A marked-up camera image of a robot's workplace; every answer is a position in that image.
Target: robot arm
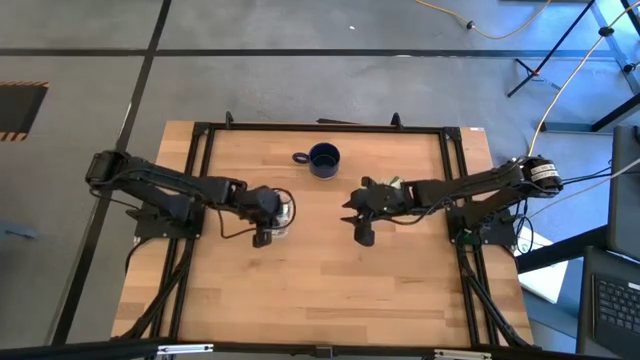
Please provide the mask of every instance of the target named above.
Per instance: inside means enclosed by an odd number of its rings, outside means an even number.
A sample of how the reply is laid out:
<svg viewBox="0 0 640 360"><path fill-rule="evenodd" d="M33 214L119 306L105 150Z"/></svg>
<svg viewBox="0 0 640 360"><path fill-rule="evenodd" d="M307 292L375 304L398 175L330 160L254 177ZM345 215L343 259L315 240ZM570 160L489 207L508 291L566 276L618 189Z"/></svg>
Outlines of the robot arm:
<svg viewBox="0 0 640 360"><path fill-rule="evenodd" d="M411 225L459 199L497 191L483 201L469 201L455 207L459 225L469 231L477 231L494 215L521 200L551 198L562 190L555 165L541 157L516 159L499 168L451 181L405 181L395 187L377 184L364 177L362 186L364 188L353 191L350 200L343 205L356 210L356 216L342 220L355 226L354 239L364 246L374 244L371 223L377 220ZM417 215L419 218L408 223L393 219L404 215Z"/></svg>
<svg viewBox="0 0 640 360"><path fill-rule="evenodd" d="M267 186L249 190L247 183L238 179L194 177L126 152L95 154L85 180L92 191L121 190L138 198L157 209L157 216L173 224L188 226L203 205L232 212L256 225L255 247L271 243L270 230L283 225L278 222L282 201L278 193ZM145 216L144 212L129 210L128 214L139 219Z"/></svg>

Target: white cable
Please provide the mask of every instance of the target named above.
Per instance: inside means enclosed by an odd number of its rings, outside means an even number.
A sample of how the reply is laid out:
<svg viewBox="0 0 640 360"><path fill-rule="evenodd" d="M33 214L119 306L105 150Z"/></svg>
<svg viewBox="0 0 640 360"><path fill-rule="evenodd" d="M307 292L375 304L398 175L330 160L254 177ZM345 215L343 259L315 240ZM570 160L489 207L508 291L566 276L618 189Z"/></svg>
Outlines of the white cable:
<svg viewBox="0 0 640 360"><path fill-rule="evenodd" d="M613 25L615 25L618 20L620 20L620 18L622 18L624 16L624 14L628 13L629 11L631 11L633 8L637 7L640 5L640 1L636 1L635 3L633 3L631 6L629 6L628 8L624 9L623 12L620 13L620 15L618 15L613 22L611 22L611 24L609 24L609 26L607 26L608 28L612 27ZM598 47L598 45L600 45L600 43L602 42L602 40L604 39L604 36L600 36L600 38L598 39L598 41L596 41L595 44L593 44L593 46L591 47L591 49L589 49L589 51L587 52L587 55L585 55L585 57L582 59L582 61L580 61L580 64L578 65L578 67L576 67L575 70L573 70L573 72L571 73L571 75L569 76L569 78L567 79L567 81L565 81L565 83L562 85L562 87L560 88L560 90L558 91L558 93L556 94L556 96L553 98L553 101L551 102L551 105L549 105L549 107L547 108L547 111L544 112L544 115L542 115L542 119L540 119L540 122L538 123L538 127L536 128L536 132L533 134L533 139L531 139L531 146L529 146L529 153L527 154L527 156L531 156L531 154L533 153L533 147L536 143L536 139L538 138L538 133L540 132L540 129L542 128L542 124L544 123L544 121L547 119L547 116L549 116L549 113L551 112L551 109L555 106L556 102L558 101L558 98L560 97L560 95L564 92L564 89L567 87L567 85L569 85L569 82L571 82L571 80L573 79L573 77L578 73L578 71L582 68L582 66L584 65L585 62L587 62L587 59L589 58L589 56L591 56L591 54L593 53L593 51Z"/></svg>
<svg viewBox="0 0 640 360"><path fill-rule="evenodd" d="M456 13L455 11L451 11L451 10L448 10L448 9L445 9L445 8L441 8L441 7L439 7L439 6L436 6L436 5L430 4L430 3L425 2L425 1L422 1L422 0L416 0L416 2L417 2L418 4L421 4L421 5L424 5L424 6L430 7L430 8L432 8L432 9L435 9L435 10L438 10L438 11L442 11L443 13L446 13L446 14L452 15L452 16L454 16L454 17L458 18L460 21L462 21L462 22L463 22L463 23L465 23L465 24L471 24L471 29L473 29L473 30L477 31L477 32L478 32L478 34L480 34L480 35L482 35L482 36L486 37L487 39L491 39L491 40L502 40L502 39L506 39L506 38L508 38L508 37L511 37L511 36L513 36L513 35L515 35L515 34L519 33L519 32L520 32L520 31L522 31L524 28L526 28L527 26L529 26L529 24L531 24L531 23L533 22L533 20L535 20L535 19L538 17L538 15L542 14L542 12L544 11L544 9L546 9L546 8L547 8L547 6L549 6L549 4L551 4L551 0L547 0L547 2L544 4L544 6L543 6L543 7L541 7L541 8L540 8L540 10L538 10L535 14L533 14L533 16L532 16L532 17L530 17L530 18L529 18L529 20L527 20L524 24L520 25L520 27L518 27L517 29L513 30L512 32L510 32L510 33L508 33L508 34L505 34L505 35L493 36L493 35L489 35L489 34L487 34L487 33L484 33L484 32L482 32L482 31L480 31L480 29L478 29L478 27L477 27L477 26L473 25L473 21L469 21L469 20L465 19L464 17L462 17L462 15L460 15L460 14Z"/></svg>
<svg viewBox="0 0 640 360"><path fill-rule="evenodd" d="M553 205L555 205L555 204L557 204L557 203L559 203L559 202L562 202L562 201L565 201L565 200L567 200L567 199L570 199L570 198L572 198L572 197L574 197L574 196L576 196L576 195L580 195L580 194L582 194L582 193L585 193L585 192L587 192L587 191L589 191L589 190L591 190L591 189L593 189L593 188L595 188L595 187L598 187L598 186L600 186L600 185L602 185L602 184L606 183L607 181L609 181L609 180L611 180L611 179L613 179L613 178L618 177L620 174L622 174L622 173L624 173L625 171L627 171L627 170L631 169L633 166L635 166L635 165L636 165L636 164L638 164L638 163L640 163L640 158L636 159L636 160L635 160L634 162L632 162L631 164L629 164L629 165L627 165L627 166L623 167L623 168L622 168L620 171L618 171L617 173L612 174L612 175L611 175L611 176L609 176L608 178L606 178L606 179L604 179L604 180L602 180L602 181L600 181L600 182L596 183L595 185L591 185L591 186L589 186L589 187L588 187L588 188L586 188L586 189L582 189L582 190L580 190L580 191L578 191L578 192L575 192L575 193L573 193L573 194L571 194L571 195L569 195L569 196L567 196L567 197L564 197L564 198L562 198L562 199L560 199L560 200L556 200L556 201L552 202L551 204L548 204L547 206L545 206L545 207L543 207L542 209L540 209L540 210L536 211L535 213L533 213L533 215L529 216L529 218L530 218L530 219L531 219L531 218L533 218L534 216L538 215L538 214L539 214L539 213L541 213L542 211L544 211L544 210L546 210L546 209L548 209L548 208L552 207Z"/></svg>

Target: wooden tabletop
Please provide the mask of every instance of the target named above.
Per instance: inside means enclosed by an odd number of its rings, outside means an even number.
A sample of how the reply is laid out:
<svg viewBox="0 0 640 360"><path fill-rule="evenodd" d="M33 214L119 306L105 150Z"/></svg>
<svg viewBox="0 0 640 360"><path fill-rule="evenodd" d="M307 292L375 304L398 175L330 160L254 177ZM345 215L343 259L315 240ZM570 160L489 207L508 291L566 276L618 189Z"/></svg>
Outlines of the wooden tabletop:
<svg viewBox="0 0 640 360"><path fill-rule="evenodd" d="M193 122L169 122L156 163L179 171L189 149ZM489 169L484 130L463 128L470 174ZM336 178L321 181L291 154L328 141L341 152ZM201 155L194 174L200 169ZM457 168L455 159L453 167ZM250 343L469 346L460 274L443 211L414 226L376 222L376 245L353 240L341 208L364 175L376 180L444 179L438 138L420 134L216 131L211 176L290 190L297 217L288 235L262 249L251 233L222 239L208 210L196 241L179 338ZM224 216L225 232L249 227ZM131 260L113 335L128 330L158 290L167 249L153 240ZM492 297L520 336L531 330L513 259L485 246ZM481 339L487 341L475 299ZM169 300L161 334L167 334Z"/></svg>

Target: concrete floor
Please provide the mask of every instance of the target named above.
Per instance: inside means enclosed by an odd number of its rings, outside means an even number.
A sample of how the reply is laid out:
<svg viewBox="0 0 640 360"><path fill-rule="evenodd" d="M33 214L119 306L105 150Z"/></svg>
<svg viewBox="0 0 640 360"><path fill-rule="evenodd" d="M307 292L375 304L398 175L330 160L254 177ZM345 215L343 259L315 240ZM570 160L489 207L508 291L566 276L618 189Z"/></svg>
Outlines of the concrete floor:
<svg viewBox="0 0 640 360"><path fill-rule="evenodd" d="M540 6L434 3L464 13L490 33L513 29ZM598 3L607 18L621 10L615 0ZM0 47L144 48L160 4L0 0ZM522 33L496 42L412 0L182 0L169 12L160 47L539 50L551 48L582 7L552 4ZM588 49L598 28L588 14L562 48ZM616 34L635 59L637 35L627 19ZM577 60L553 60L543 75L562 83ZM535 66L540 59L525 61ZM27 141L0 142L0 218L40 233L37 240L0 243L0 348L47 341L94 204L84 173L94 152L114 144L140 65L140 58L0 57L0 81L51 82ZM368 124L386 124L397 111L410 125L486 128L494 162L500 163L526 151L555 94L547 85L530 83L507 99L505 93L524 75L511 59L161 58L153 64L128 150L153 159L166 121L221 121L226 110L237 121L325 117ZM593 122L631 95L615 62L590 61L549 120ZM536 153L553 159L563 177L600 170L611 156L609 136L542 134L536 145ZM537 216L535 230L559 241L604 224L607 200L608 187L602 186ZM544 204L531 201L531 210ZM567 211L569 206L583 211ZM70 341L108 338L133 228L122 207L110 208Z"/></svg>

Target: tripod leg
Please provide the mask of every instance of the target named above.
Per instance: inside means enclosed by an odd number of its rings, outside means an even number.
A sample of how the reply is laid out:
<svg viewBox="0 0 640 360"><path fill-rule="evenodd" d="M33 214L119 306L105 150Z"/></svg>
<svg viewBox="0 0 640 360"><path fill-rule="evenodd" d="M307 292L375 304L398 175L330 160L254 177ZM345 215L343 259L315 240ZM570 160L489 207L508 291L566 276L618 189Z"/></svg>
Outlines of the tripod leg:
<svg viewBox="0 0 640 360"><path fill-rule="evenodd" d="M531 79L533 79L534 76L536 76L536 74L531 72L526 79L522 80L522 82L518 84L518 86L516 86L515 89L511 90L511 92L507 94L507 97L511 97L513 96L513 94L517 93L518 90L520 90L526 83L528 83Z"/></svg>
<svg viewBox="0 0 640 360"><path fill-rule="evenodd" d="M529 66L527 66L527 64L523 63L522 60L516 59L516 62L518 64L520 64L520 66L522 66L523 68L527 69L527 73L528 74L535 73L535 71L532 68L530 68Z"/></svg>
<svg viewBox="0 0 640 360"><path fill-rule="evenodd" d="M543 83L551 86L552 88L560 91L561 87L559 85L556 85L553 81L547 79L547 78L543 78L542 76L538 76L538 78L540 79L540 81L542 81Z"/></svg>

